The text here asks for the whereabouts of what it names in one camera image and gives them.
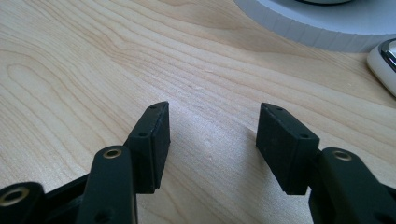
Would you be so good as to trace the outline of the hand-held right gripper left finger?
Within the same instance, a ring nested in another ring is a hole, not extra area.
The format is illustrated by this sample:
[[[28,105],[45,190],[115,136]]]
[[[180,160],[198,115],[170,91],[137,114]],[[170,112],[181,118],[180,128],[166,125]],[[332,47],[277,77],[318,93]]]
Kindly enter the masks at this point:
[[[169,103],[150,105],[124,143],[132,151],[136,193],[160,187],[170,143]]]

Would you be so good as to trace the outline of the round white ribbed base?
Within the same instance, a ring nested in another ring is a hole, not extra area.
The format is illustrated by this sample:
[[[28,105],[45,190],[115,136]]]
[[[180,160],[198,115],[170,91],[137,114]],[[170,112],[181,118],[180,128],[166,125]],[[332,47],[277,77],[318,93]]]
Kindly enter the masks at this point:
[[[234,0],[262,27],[330,51],[368,52],[396,38],[396,0],[351,0],[335,6],[298,0]]]

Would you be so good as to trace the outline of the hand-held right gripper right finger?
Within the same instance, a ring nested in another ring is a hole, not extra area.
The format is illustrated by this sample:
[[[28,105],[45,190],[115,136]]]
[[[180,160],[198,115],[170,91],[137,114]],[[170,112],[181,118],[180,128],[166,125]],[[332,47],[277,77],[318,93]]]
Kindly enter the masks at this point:
[[[305,195],[319,138],[286,109],[261,104],[256,147],[283,191]]]

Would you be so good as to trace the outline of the white device with chrome trim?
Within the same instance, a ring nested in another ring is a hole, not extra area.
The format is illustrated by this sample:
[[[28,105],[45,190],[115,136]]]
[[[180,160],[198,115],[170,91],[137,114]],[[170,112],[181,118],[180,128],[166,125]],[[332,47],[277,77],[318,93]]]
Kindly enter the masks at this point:
[[[380,82],[396,97],[396,38],[386,40],[372,49],[367,63]]]

